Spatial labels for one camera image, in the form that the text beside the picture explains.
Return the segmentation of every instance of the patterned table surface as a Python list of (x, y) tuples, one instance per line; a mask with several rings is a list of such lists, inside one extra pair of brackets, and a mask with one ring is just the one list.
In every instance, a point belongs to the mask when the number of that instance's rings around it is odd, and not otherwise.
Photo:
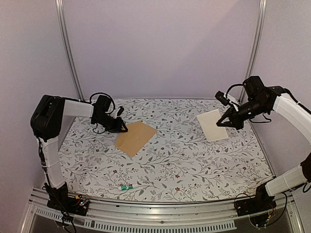
[[(224, 200), (272, 178), (248, 122), (227, 128), (229, 139), (207, 142), (196, 118), (216, 100), (116, 100), (126, 123), (143, 121), (157, 134), (131, 158), (114, 146), (118, 133), (95, 134), (89, 118), (77, 117), (60, 149), (69, 190), (121, 200), (184, 202)], [(124, 184), (132, 190), (119, 191)]]

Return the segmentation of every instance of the wire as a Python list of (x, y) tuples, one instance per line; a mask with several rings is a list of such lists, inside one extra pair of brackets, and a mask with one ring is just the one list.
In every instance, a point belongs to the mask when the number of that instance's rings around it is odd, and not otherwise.
[(102, 132), (96, 132), (95, 130), (97, 129), (98, 124), (97, 124), (97, 123), (95, 123), (95, 124), (96, 124), (96, 127), (93, 129), (93, 132), (94, 132), (94, 133), (96, 133), (96, 134), (103, 134), (103, 133), (106, 132), (106, 129), (105, 129), (104, 131), (102, 131)]
[(302, 189), (303, 193), (306, 193), (311, 189), (311, 185), (309, 186), (309, 188), (306, 189), (307, 185), (308, 185), (308, 183), (305, 183), (305, 185), (303, 186), (303, 189)]
[(243, 86), (243, 87), (244, 87), (244, 85), (243, 85), (242, 83), (233, 84), (232, 86), (230, 86), (230, 87), (228, 88), (227, 92), (225, 93), (225, 98), (226, 98), (226, 99), (228, 98), (228, 93), (229, 93), (229, 91), (231, 91), (231, 89), (232, 89), (233, 87), (235, 87), (235, 86)]
[(272, 224), (275, 224), (283, 216), (283, 214), (284, 214), (284, 212), (286, 210), (286, 207), (287, 207), (287, 195), (286, 195), (286, 193), (282, 193), (282, 194), (285, 196), (285, 206), (283, 208), (283, 211), (280, 214), (280, 216), (274, 222), (272, 222), (270, 224), (267, 224), (266, 227), (271, 226)]
[(275, 208), (273, 208), (273, 206), (271, 206), (271, 207), (272, 207), (272, 212), (271, 212), (271, 214), (269, 214), (268, 219), (267, 219), (266, 221), (264, 221), (264, 222), (267, 222), (267, 224), (266, 224), (264, 227), (257, 227), (257, 226), (255, 226), (255, 223), (253, 223), (253, 222), (251, 221), (250, 217), (248, 217), (250, 223), (251, 223), (255, 228), (257, 228), (257, 229), (262, 229), (262, 228), (271, 226), (272, 224), (275, 224), (275, 223), (283, 216), (283, 214), (284, 214), (284, 212), (285, 212), (285, 210), (286, 210), (286, 207), (287, 207), (287, 195), (286, 195), (285, 193), (282, 193), (282, 194), (285, 196), (285, 206), (284, 206), (284, 208), (283, 208), (282, 213), (280, 214), (280, 216), (279, 216), (274, 222), (272, 222), (272, 223), (269, 224), (271, 218), (275, 216), (275, 211), (276, 211), (276, 210), (275, 210)]
[(272, 120), (270, 118), (267, 118), (264, 113), (262, 114), (262, 116), (267, 120), (267, 121), (252, 121), (252, 119), (249, 119), (250, 122), (252, 123), (256, 123), (256, 124), (262, 124), (262, 123), (270, 123)]
[(238, 196), (239, 195), (241, 195), (241, 194), (243, 194), (243, 195), (245, 195), (245, 196), (248, 196), (249, 197), (249, 199), (252, 199), (249, 195), (247, 195), (246, 193), (239, 193), (235, 198), (234, 198), (234, 200), (233, 200), (233, 205), (235, 206), (235, 201), (236, 201), (236, 199), (238, 198)]
[(298, 100), (293, 96), (293, 94), (291, 93), (291, 91), (290, 91), (289, 89), (285, 88), (284, 90), (287, 92), (287, 94), (289, 94), (289, 95), (292, 97), (292, 99), (293, 99), (300, 107), (302, 107), (302, 108), (303, 108), (304, 110), (306, 110), (309, 114), (311, 114), (311, 111), (310, 111), (308, 108), (306, 108), (305, 105), (303, 105), (303, 104), (301, 104), (300, 102), (298, 102)]
[(112, 102), (112, 105), (113, 105), (113, 110), (110, 112), (110, 113), (107, 113), (107, 114), (111, 114), (113, 113), (113, 111), (116, 109), (116, 105), (115, 105), (115, 102), (113, 101), (112, 97), (110, 95), (108, 95), (107, 93), (104, 93), (104, 92), (96, 92), (94, 94), (92, 94), (89, 98), (89, 103), (92, 104), (92, 97), (94, 97), (95, 95), (105, 95), (107, 96), (108, 98), (111, 99), (111, 102)]

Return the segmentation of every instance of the metal rail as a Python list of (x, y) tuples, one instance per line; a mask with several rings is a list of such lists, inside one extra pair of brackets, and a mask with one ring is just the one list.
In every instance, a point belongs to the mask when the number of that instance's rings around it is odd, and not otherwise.
[(70, 43), (69, 43), (69, 37), (68, 37), (68, 31), (66, 27), (66, 21), (65, 21), (65, 14), (64, 14), (64, 6), (63, 6), (63, 1), (62, 0), (55, 0), (56, 3), (56, 10), (57, 10), (57, 15), (58, 15), (58, 22), (59, 22), (59, 27), (60, 27), (60, 32), (63, 38), (63, 43), (65, 47), (65, 52), (69, 64), (69, 69), (71, 73), (71, 77), (73, 80), (74, 88), (76, 89), (77, 95), (79, 99), (85, 100), (83, 97), (82, 93), (82, 88), (78, 79), (77, 71), (74, 65), (73, 61), (73, 56), (70, 48)]
[[(252, 72), (254, 69), (255, 60), (256, 60), (257, 53), (258, 53), (260, 38), (261, 38), (261, 34), (262, 34), (262, 29), (263, 29), (264, 17), (266, 14), (266, 5), (267, 5), (267, 0), (260, 0), (254, 43), (253, 43), (253, 47), (252, 47), (251, 56), (250, 56), (250, 59), (249, 59), (248, 65), (247, 65), (247, 70), (246, 70), (244, 80), (249, 78), (252, 75)], [(245, 90), (244, 90), (244, 88), (242, 88), (240, 98), (239, 98), (239, 102), (243, 103), (244, 98), (245, 98)]]

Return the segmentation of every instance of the white wall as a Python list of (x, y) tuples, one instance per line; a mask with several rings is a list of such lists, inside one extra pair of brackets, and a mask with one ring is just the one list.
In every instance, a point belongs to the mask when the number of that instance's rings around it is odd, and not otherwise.
[[(288, 88), (311, 109), (311, 1), (269, 0), (253, 75), (264, 84)], [(309, 155), (306, 139), (285, 119), (272, 113), (272, 123), (254, 125), (279, 175)], [(304, 229), (311, 232), (311, 192), (294, 191)]]
[(213, 98), (243, 81), (258, 9), (259, 0), (64, 1), (86, 98)]
[(43, 180), (31, 115), (44, 94), (76, 97), (55, 2), (1, 1), (0, 51), (0, 232), (15, 233)]

